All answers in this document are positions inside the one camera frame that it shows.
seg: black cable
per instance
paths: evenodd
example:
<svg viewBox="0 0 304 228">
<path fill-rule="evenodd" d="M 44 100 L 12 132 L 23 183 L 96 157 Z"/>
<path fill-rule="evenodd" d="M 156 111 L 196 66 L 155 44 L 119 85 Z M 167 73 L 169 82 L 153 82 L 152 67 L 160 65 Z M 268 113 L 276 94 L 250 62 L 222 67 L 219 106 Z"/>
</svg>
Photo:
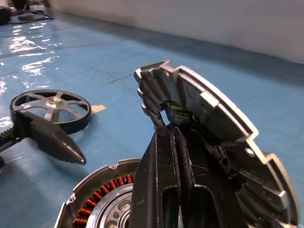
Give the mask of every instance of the black cable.
<svg viewBox="0 0 304 228">
<path fill-rule="evenodd" d="M 41 20 L 54 20 L 53 17 L 50 15 L 44 14 L 43 11 L 30 11 L 30 10 L 25 10 L 25 11 L 17 11 L 17 12 L 12 12 L 10 15 L 11 16 L 17 16 L 21 15 L 23 13 L 32 13 L 32 14 L 39 14 L 42 16 L 45 16 L 44 18 L 37 18 L 33 20 L 27 20 L 27 21 L 21 21 L 21 22 L 13 22 L 13 23 L 8 23 L 8 25 L 21 25 L 21 24 L 26 24 L 26 23 L 31 23 L 31 22 L 36 22 L 36 21 L 41 21 Z"/>
</svg>

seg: pulley wheel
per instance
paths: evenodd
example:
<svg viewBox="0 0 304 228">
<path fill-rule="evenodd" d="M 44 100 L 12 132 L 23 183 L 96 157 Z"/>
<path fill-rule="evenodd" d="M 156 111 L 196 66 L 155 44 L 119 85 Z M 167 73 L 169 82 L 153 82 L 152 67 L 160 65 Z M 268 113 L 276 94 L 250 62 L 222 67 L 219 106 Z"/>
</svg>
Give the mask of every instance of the pulley wheel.
<svg viewBox="0 0 304 228">
<path fill-rule="evenodd" d="M 73 93 L 59 90 L 34 90 L 16 96 L 10 103 L 13 121 L 16 111 L 25 110 L 59 125 L 67 134 L 72 134 L 89 124 L 91 105 Z"/>
</svg>

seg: shiny floor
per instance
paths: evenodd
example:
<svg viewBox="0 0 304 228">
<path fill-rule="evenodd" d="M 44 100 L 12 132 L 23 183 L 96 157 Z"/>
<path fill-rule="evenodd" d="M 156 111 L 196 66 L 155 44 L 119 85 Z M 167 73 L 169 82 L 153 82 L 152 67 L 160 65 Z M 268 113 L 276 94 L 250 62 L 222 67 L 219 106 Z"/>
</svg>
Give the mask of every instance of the shiny floor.
<svg viewBox="0 0 304 228">
<path fill-rule="evenodd" d="M 153 127 L 141 110 L 137 68 L 170 59 L 226 94 L 256 125 L 257 144 L 275 152 L 304 206 L 304 66 L 186 38 L 55 13 L 54 21 L 0 27 L 0 130 L 9 104 L 37 89 L 76 93 L 105 110 L 73 138 L 86 166 L 54 161 L 29 140 L 1 154 L 2 228 L 52 228 L 64 201 L 86 175 L 141 157 Z"/>
</svg>

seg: copper coil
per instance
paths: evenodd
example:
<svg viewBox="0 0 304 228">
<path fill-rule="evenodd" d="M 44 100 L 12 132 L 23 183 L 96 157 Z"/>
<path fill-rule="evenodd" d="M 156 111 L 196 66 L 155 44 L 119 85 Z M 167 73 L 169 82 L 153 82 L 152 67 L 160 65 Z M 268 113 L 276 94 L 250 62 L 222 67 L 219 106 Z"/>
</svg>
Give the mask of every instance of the copper coil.
<svg viewBox="0 0 304 228">
<path fill-rule="evenodd" d="M 109 186 L 107 186 L 106 184 L 103 184 L 101 187 L 100 187 L 100 190 L 104 193 L 104 194 L 108 194 L 111 190 L 109 188 Z"/>
<path fill-rule="evenodd" d="M 111 190 L 118 188 L 118 185 L 115 180 L 110 180 L 109 186 Z"/>
<path fill-rule="evenodd" d="M 86 223 L 87 223 L 87 218 L 81 216 L 77 216 L 73 222 L 74 225 L 80 225 L 80 226 L 85 226 Z"/>
<path fill-rule="evenodd" d="M 91 212 L 92 212 L 92 209 L 87 208 L 87 207 L 85 207 L 85 206 L 83 206 L 83 207 L 78 211 L 79 214 L 85 215 L 85 216 L 90 216 Z"/>
<path fill-rule="evenodd" d="M 94 200 L 93 198 L 88 198 L 85 202 L 86 205 L 94 208 L 98 202 Z"/>
<path fill-rule="evenodd" d="M 93 192 L 92 196 L 97 200 L 101 200 L 104 197 L 104 195 L 98 190 Z"/>
<path fill-rule="evenodd" d="M 117 183 L 118 183 L 118 186 L 124 185 L 125 184 L 124 177 L 118 177 L 117 178 Z"/>
<path fill-rule="evenodd" d="M 127 180 L 127 184 L 134 182 L 133 175 L 131 175 L 131 174 L 126 175 L 125 179 Z"/>
</svg>

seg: blue floor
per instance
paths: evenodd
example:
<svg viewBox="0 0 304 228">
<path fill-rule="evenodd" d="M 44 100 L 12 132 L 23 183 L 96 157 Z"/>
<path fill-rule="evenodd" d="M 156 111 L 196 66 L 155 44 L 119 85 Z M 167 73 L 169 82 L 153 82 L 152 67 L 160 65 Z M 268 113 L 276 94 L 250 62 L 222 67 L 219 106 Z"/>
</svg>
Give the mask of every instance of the blue floor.
<svg viewBox="0 0 304 228">
<path fill-rule="evenodd" d="M 86 175 L 143 155 L 153 127 L 133 72 L 165 59 L 197 71 L 249 117 L 260 132 L 257 144 L 278 155 L 304 206 L 304 66 L 60 13 L 55 18 L 0 27 L 0 130 L 11 126 L 11 99 L 29 90 L 65 90 L 106 109 L 73 135 L 86 166 L 54 161 L 27 140 L 1 154 L 1 228 L 52 228 Z"/>
</svg>

